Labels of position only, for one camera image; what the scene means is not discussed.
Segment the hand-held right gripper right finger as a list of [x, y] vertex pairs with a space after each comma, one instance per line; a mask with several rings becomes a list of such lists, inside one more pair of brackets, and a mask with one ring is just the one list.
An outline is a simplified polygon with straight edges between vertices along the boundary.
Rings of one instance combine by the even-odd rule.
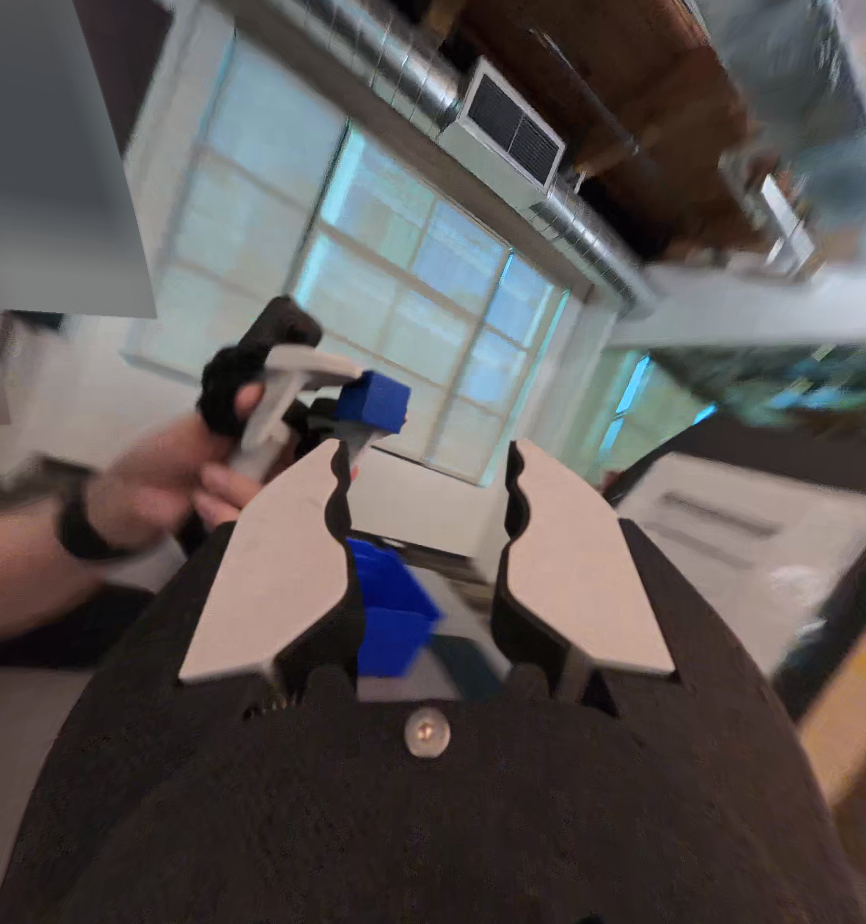
[[512, 664], [564, 675], [570, 653], [669, 677], [676, 665], [620, 522], [589, 483], [532, 441], [508, 446], [508, 491], [490, 628]]

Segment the silver spiral air duct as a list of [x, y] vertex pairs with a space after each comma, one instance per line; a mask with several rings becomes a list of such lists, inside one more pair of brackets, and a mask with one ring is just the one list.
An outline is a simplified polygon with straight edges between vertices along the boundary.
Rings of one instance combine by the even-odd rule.
[[[275, 6], [317, 48], [438, 145], [471, 73], [457, 71], [390, 3], [288, 1]], [[636, 254], [565, 179], [562, 160], [543, 202], [525, 213], [511, 209], [607, 291], [620, 305], [621, 317], [647, 317], [659, 293]]]

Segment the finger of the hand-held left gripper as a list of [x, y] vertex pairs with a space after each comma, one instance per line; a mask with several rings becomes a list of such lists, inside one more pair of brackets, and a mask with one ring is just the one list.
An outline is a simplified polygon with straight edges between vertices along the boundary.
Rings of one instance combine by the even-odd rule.
[[272, 383], [292, 377], [298, 390], [343, 387], [357, 382], [366, 370], [353, 360], [329, 354], [307, 345], [274, 346], [265, 358], [263, 377]]
[[347, 446], [349, 474], [357, 475], [367, 451], [381, 439], [380, 430], [342, 430], [342, 444]]

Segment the blue plastic bin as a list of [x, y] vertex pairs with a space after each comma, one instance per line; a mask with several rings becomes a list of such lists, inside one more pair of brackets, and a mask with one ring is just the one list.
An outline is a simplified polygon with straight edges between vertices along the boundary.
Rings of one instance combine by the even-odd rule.
[[362, 593], [365, 630], [360, 678], [405, 676], [442, 620], [442, 612], [392, 549], [348, 538]]

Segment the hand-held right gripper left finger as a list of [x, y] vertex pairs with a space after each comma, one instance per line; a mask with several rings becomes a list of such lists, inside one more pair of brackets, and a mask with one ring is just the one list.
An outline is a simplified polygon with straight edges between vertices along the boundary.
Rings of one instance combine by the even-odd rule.
[[266, 485], [234, 524], [179, 671], [184, 685], [276, 675], [281, 656], [358, 589], [349, 450], [324, 441]]

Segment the white air vent grille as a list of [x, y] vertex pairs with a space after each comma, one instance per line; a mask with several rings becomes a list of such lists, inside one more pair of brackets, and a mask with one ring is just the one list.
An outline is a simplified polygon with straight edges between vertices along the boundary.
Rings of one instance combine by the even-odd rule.
[[543, 202], [565, 142], [484, 57], [470, 74], [438, 145], [518, 213]]

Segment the person's left hand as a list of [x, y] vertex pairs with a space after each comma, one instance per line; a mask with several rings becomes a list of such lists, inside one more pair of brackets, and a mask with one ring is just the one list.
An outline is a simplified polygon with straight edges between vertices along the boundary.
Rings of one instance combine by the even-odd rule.
[[149, 552], [191, 513], [208, 527], [236, 520], [262, 479], [229, 467], [235, 439], [210, 430], [199, 410], [144, 436], [83, 491], [86, 522], [114, 551]]

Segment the black wristband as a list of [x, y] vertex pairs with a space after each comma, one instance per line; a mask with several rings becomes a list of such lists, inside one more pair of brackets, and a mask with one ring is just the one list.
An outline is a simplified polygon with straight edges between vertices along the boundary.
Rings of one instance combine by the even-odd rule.
[[106, 564], [131, 556], [127, 548], [110, 544], [92, 525], [87, 508], [88, 477], [71, 481], [59, 495], [55, 532], [63, 550], [90, 564]]

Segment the framed instruction sheet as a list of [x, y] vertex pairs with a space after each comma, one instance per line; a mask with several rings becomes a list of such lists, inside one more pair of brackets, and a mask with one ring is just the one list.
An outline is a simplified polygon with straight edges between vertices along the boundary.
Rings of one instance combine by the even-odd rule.
[[866, 440], [716, 414], [608, 475], [604, 494], [801, 722], [866, 630]]

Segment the blue block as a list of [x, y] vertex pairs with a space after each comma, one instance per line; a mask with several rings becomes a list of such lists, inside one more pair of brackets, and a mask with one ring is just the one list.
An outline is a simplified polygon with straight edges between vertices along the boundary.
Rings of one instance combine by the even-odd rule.
[[411, 396], [412, 389], [408, 385], [380, 372], [364, 372], [340, 389], [334, 420], [362, 425], [384, 434], [399, 434]]

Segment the person's left forearm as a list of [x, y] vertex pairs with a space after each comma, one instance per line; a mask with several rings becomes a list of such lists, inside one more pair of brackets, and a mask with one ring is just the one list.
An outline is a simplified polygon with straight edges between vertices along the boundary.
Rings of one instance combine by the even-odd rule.
[[104, 583], [100, 570], [60, 543], [60, 509], [48, 497], [0, 510], [0, 641], [64, 616]]

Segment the white framed window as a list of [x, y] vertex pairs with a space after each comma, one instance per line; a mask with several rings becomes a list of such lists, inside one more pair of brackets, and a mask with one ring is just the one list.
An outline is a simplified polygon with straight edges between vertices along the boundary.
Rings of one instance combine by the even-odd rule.
[[411, 388], [388, 452], [483, 484], [567, 294], [268, 54], [235, 38], [164, 245], [141, 364], [196, 379], [274, 295]]

